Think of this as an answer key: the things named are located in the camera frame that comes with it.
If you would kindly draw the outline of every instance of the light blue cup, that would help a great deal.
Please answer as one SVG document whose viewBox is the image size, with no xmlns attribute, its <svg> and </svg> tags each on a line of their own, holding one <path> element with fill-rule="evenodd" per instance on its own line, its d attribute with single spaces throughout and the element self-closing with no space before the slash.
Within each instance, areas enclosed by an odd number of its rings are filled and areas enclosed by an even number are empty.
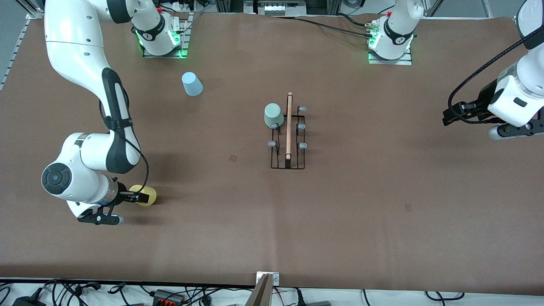
<svg viewBox="0 0 544 306">
<path fill-rule="evenodd" d="M 269 128 L 278 128 L 283 124 L 283 113 L 279 105 L 270 103 L 264 108 L 264 123 Z"/>
<path fill-rule="evenodd" d="M 181 77 L 181 81 L 183 82 L 185 92 L 190 96 L 198 96 L 203 90 L 199 78 L 192 72 L 185 72 Z"/>
</svg>

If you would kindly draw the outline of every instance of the metal mounting plate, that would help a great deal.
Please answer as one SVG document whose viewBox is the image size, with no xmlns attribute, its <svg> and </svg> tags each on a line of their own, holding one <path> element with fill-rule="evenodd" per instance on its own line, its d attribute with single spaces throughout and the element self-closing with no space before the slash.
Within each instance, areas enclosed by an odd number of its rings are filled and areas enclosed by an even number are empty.
<svg viewBox="0 0 544 306">
<path fill-rule="evenodd" d="M 274 275 L 274 283 L 273 283 L 274 286 L 279 286 L 280 285 L 280 273 L 279 272 L 257 272 L 257 277 L 256 277 L 256 280 L 255 280 L 255 284 L 257 284 L 259 282 L 259 280 L 261 279 L 261 276 L 263 276 L 263 274 L 265 274 L 265 273 L 272 273 Z"/>
<path fill-rule="evenodd" d="M 145 49 L 142 49 L 142 55 L 145 58 L 187 58 L 187 52 L 189 51 L 189 39 L 191 37 L 191 30 L 193 29 L 191 27 L 191 24 L 193 23 L 193 17 L 194 13 L 189 13 L 189 16 L 187 19 L 180 19 L 179 17 L 175 16 L 172 19 L 172 22 L 174 23 L 174 32 L 178 30 L 182 30 L 183 33 L 181 34 L 173 34 L 172 37 L 176 41 L 179 40 L 180 44 L 175 47 L 172 51 L 169 53 L 162 55 L 162 56 L 154 56 L 149 54 Z"/>
</svg>

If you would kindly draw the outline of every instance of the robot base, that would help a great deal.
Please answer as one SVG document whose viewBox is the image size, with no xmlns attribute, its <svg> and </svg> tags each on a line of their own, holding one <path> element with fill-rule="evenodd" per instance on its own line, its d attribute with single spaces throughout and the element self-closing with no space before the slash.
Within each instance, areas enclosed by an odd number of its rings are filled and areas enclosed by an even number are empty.
<svg viewBox="0 0 544 306">
<path fill-rule="evenodd" d="M 142 56 L 145 58 L 187 58 L 187 52 L 189 50 L 189 39 L 191 37 L 191 25 L 193 24 L 194 13 L 189 13 L 187 19 L 180 19 L 179 17 L 172 18 L 172 41 L 176 44 L 179 43 L 172 51 L 161 56 L 155 56 L 147 52 L 142 43 L 140 42 L 140 49 Z"/>
</svg>

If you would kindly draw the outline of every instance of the electrical cable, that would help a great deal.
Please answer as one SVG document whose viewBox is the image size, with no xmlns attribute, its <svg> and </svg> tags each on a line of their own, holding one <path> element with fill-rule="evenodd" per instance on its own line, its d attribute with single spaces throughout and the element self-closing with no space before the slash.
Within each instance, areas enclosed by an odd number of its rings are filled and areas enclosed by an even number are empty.
<svg viewBox="0 0 544 306">
<path fill-rule="evenodd" d="M 127 97 L 127 108 L 128 108 L 128 105 L 129 105 L 128 95 L 125 95 L 125 96 Z M 100 111 L 100 117 L 102 118 L 102 120 L 104 120 L 104 113 L 102 112 L 102 102 L 100 100 L 98 100 L 98 110 Z M 144 187 L 147 185 L 147 179 L 149 179 L 149 163 L 147 162 L 147 159 L 145 158 L 145 155 L 130 140 L 126 139 L 125 136 L 121 135 L 121 133 L 119 133 L 118 131 L 116 131 L 116 130 L 112 130 L 112 131 L 115 134 L 117 134 L 117 136 L 119 136 L 119 138 L 121 138 L 121 140 L 123 140 L 125 143 L 129 144 L 134 150 L 136 150 L 136 152 L 138 152 L 138 154 L 140 154 L 141 158 L 144 160 L 144 163 L 145 163 L 145 180 L 144 180 L 144 183 L 142 184 L 142 186 L 140 187 L 140 190 L 136 191 L 136 193 L 139 193 L 140 191 L 144 190 Z"/>
<path fill-rule="evenodd" d="M 195 24 L 195 22 L 200 18 L 200 16 L 202 16 L 202 14 L 204 14 L 204 12 L 206 10 L 208 10 L 209 8 L 211 8 L 212 5 L 208 5 L 207 7 L 205 8 L 202 8 L 202 10 L 200 11 L 200 14 L 191 22 L 191 24 L 189 25 L 189 27 L 185 30 L 185 32 L 187 32 L 188 30 L 191 29 L 191 27 L 193 27 L 193 25 Z"/>
<path fill-rule="evenodd" d="M 388 10 L 388 9 L 392 9 L 394 6 L 395 6 L 395 5 L 392 5 L 392 6 L 388 7 L 388 8 L 384 8 L 384 9 L 382 9 L 378 14 L 381 14 L 381 13 L 383 13 L 384 11 L 386 11 L 386 10 Z"/>
<path fill-rule="evenodd" d="M 64 284 L 64 283 L 62 283 L 62 282 L 60 282 L 60 283 L 64 286 L 64 288 L 66 288 L 66 290 L 67 290 L 69 293 L 72 294 L 72 295 L 70 296 L 70 298 L 68 299 L 68 303 L 66 304 L 67 306 L 70 305 L 70 300 L 72 300 L 73 297 L 76 297 L 76 298 L 78 299 L 79 305 L 80 305 L 80 306 L 81 306 L 81 305 L 89 306 L 87 303 L 85 303 L 84 300 L 82 300 L 82 299 L 76 294 L 76 292 L 72 289 L 71 286 L 68 286 L 68 285 L 66 285 L 66 284 Z"/>
<path fill-rule="evenodd" d="M 140 285 L 140 288 L 141 288 L 142 290 L 144 290 L 145 293 L 147 293 L 148 295 L 151 295 L 151 291 L 145 290 L 145 288 L 144 288 L 142 285 Z"/>
<path fill-rule="evenodd" d="M 59 300 L 59 304 L 58 304 L 59 306 L 62 305 L 63 300 L 64 300 L 64 297 L 66 296 L 67 293 L 68 293 L 68 289 L 66 289 L 66 288 L 63 288 L 63 290 L 59 293 L 59 295 L 62 294 L 62 296 L 60 296 L 60 300 Z"/>
<path fill-rule="evenodd" d="M 42 286 L 42 287 L 39 287 L 38 289 L 36 289 L 36 291 L 34 291 L 34 293 L 30 296 L 30 300 L 31 301 L 38 301 L 40 299 L 40 294 L 41 294 L 41 291 L 49 286 L 50 284 L 52 283 L 57 283 L 57 279 L 54 278 L 54 279 L 50 279 L 48 280 L 47 282 L 45 282 L 45 284 Z"/>
<path fill-rule="evenodd" d="M 302 296 L 302 291 L 300 291 L 300 289 L 298 289 L 297 287 L 295 287 L 295 290 L 296 290 L 296 295 L 299 298 L 299 301 L 296 304 L 296 306 L 306 306 L 306 302 L 304 302 L 304 297 Z"/>
<path fill-rule="evenodd" d="M 168 11 L 173 11 L 173 12 L 175 12 L 175 11 L 173 10 L 173 8 L 165 7 L 164 5 L 162 5 L 162 4 L 160 4 L 160 3 L 157 3 L 157 4 L 158 4 L 161 8 L 163 8 L 163 9 L 167 9 Z"/>
<path fill-rule="evenodd" d="M 364 296 L 364 301 L 367 303 L 367 306 L 370 306 L 370 303 L 368 302 L 367 290 L 366 289 L 363 289 L 363 296 Z"/>
<path fill-rule="evenodd" d="M 4 290 L 7 290 L 8 292 L 5 293 L 5 296 L 0 301 L 0 306 L 4 303 L 5 299 L 7 299 L 8 295 L 11 293 L 11 288 L 10 287 L 4 287 L 4 288 L 0 289 L 0 292 L 2 292 Z"/>
<path fill-rule="evenodd" d="M 127 306 L 131 306 L 128 301 L 127 301 L 127 298 L 125 297 L 125 294 L 123 293 L 123 288 L 125 287 L 127 283 L 125 283 L 124 281 L 119 284 L 119 285 L 115 285 L 113 287 L 111 287 L 109 290 L 108 290 L 108 293 L 111 294 L 111 295 L 114 295 L 116 294 L 117 292 L 119 292 L 121 294 L 121 298 L 123 299 L 123 302 L 125 303 L 125 305 Z"/>
<path fill-rule="evenodd" d="M 304 22 L 309 22 L 313 25 L 318 25 L 318 26 L 322 26 L 322 27 L 325 27 L 325 28 L 330 28 L 330 29 L 333 29 L 333 30 L 337 30 L 337 31 L 341 31 L 341 32 L 346 32 L 346 33 L 351 33 L 351 34 L 356 34 L 356 35 L 360 35 L 360 36 L 364 36 L 366 38 L 371 38 L 372 35 L 370 34 L 367 34 L 367 33 L 360 33 L 360 32 L 355 32 L 355 31 L 351 31 L 351 30 L 346 30 L 346 29 L 341 29 L 341 28 L 337 28 L 337 27 L 333 27 L 333 26 L 329 26 L 329 25 L 326 25 L 324 23 L 319 23 L 319 22 L 315 22 L 315 21 L 311 21 L 311 20 L 308 20 L 308 19 L 298 19 L 298 18 L 292 18 L 294 20 L 300 20 L 300 21 L 304 21 Z"/>
<path fill-rule="evenodd" d="M 205 298 L 205 297 L 207 297 L 207 296 L 210 296 L 210 295 L 213 294 L 213 293 L 216 293 L 216 292 L 219 291 L 219 290 L 221 290 L 221 289 L 215 289 L 215 290 L 213 290 L 212 292 L 210 292 L 210 293 L 208 293 L 208 294 L 204 294 L 204 295 L 202 295 L 201 297 L 197 298 L 196 300 L 191 301 L 191 303 L 189 303 L 189 305 L 192 305 L 192 304 L 194 304 L 194 303 L 200 301 L 201 299 L 203 299 L 203 298 Z"/>
<path fill-rule="evenodd" d="M 461 292 L 461 295 L 458 296 L 458 297 L 443 297 L 440 292 L 438 291 L 434 291 L 434 293 L 436 293 L 436 295 L 438 295 L 438 298 L 433 298 L 429 295 L 429 292 L 428 291 L 425 291 L 425 296 L 432 300 L 432 301 L 435 301 L 435 302 L 441 302 L 442 303 L 442 306 L 446 306 L 446 301 L 458 301 L 462 298 L 465 297 L 465 293 L 464 292 Z"/>
<path fill-rule="evenodd" d="M 461 90 L 461 88 L 463 88 L 470 80 L 472 80 L 475 76 L 479 75 L 482 71 L 484 71 L 487 67 L 491 66 L 491 64 L 493 64 L 494 62 L 498 61 L 498 59 L 500 59 L 501 57 L 505 56 L 506 54 L 508 54 L 510 51 L 514 50 L 515 48 L 517 48 L 519 45 L 521 45 L 522 43 L 524 43 L 525 41 L 527 41 L 528 39 L 530 39 L 531 37 L 535 36 L 536 34 L 540 33 L 542 30 L 544 29 L 544 25 L 540 26 L 540 28 L 532 31 L 529 35 L 525 36 L 524 38 L 518 40 L 517 42 L 515 42 L 513 45 L 511 45 L 510 47 L 506 48 L 504 51 L 502 51 L 501 53 L 497 54 L 495 57 L 493 57 L 492 59 L 490 59 L 487 63 L 485 63 L 482 67 L 478 68 L 474 73 L 472 73 L 469 77 L 467 77 L 463 82 L 461 82 L 461 84 L 459 84 L 459 86 L 457 86 L 457 88 L 455 88 L 452 93 L 449 95 L 449 98 L 448 98 L 448 109 L 461 121 L 465 122 L 465 123 L 468 123 L 468 124 L 485 124 L 485 123 L 493 123 L 495 122 L 493 119 L 488 119 L 488 120 L 477 120 L 477 121 L 471 121 L 471 120 L 468 120 L 468 119 L 465 119 L 463 118 L 460 114 L 457 113 L 456 110 L 453 109 L 453 106 L 452 106 L 452 101 L 453 101 L 453 97 L 455 96 L 455 94 L 457 94 L 457 92 L 459 90 Z"/>
<path fill-rule="evenodd" d="M 55 289 L 56 288 L 57 288 L 57 281 L 55 280 L 55 282 L 53 284 L 53 290 L 51 291 L 51 301 L 53 302 L 53 306 L 57 306 L 57 301 L 55 300 Z"/>
<path fill-rule="evenodd" d="M 363 7 L 365 1 L 366 0 L 343 0 L 342 2 L 344 2 L 347 7 L 359 9 Z"/>
<path fill-rule="evenodd" d="M 283 302 L 283 298 L 281 297 L 280 291 L 276 287 L 274 287 L 274 290 L 276 290 L 277 296 L 280 298 L 281 306 L 285 306 L 285 303 Z"/>
<path fill-rule="evenodd" d="M 349 15 L 347 15 L 347 14 L 338 13 L 337 15 L 338 15 L 338 16 L 343 16 L 343 17 L 345 17 L 346 19 L 349 20 L 349 22 L 353 23 L 354 25 L 358 25 L 358 26 L 360 26 L 360 27 L 365 27 L 365 28 L 366 28 L 366 26 L 364 25 L 364 23 L 360 23 L 360 22 L 357 22 L 357 21 L 353 20 L 353 19 L 352 19 Z"/>
</svg>

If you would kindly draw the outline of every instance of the table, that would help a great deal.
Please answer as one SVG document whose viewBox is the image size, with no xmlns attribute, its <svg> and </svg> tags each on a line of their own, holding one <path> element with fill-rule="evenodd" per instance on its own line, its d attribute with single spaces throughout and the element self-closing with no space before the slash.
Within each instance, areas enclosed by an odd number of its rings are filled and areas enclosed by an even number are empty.
<svg viewBox="0 0 544 306">
<path fill-rule="evenodd" d="M 186 60 L 144 59 L 130 27 L 104 24 L 104 44 L 159 202 L 119 205 L 125 224 L 97 227 L 40 186 L 66 136 L 105 128 L 32 21 L 0 93 L 1 275 L 253 284 L 277 271 L 282 286 L 544 295 L 543 138 L 441 122 L 451 90 L 518 39 L 511 19 L 422 20 L 413 66 L 369 65 L 359 36 L 247 14 L 203 15 Z M 200 96 L 183 92 L 186 71 Z M 269 169 L 262 113 L 288 91 L 308 107 L 302 171 Z"/>
</svg>

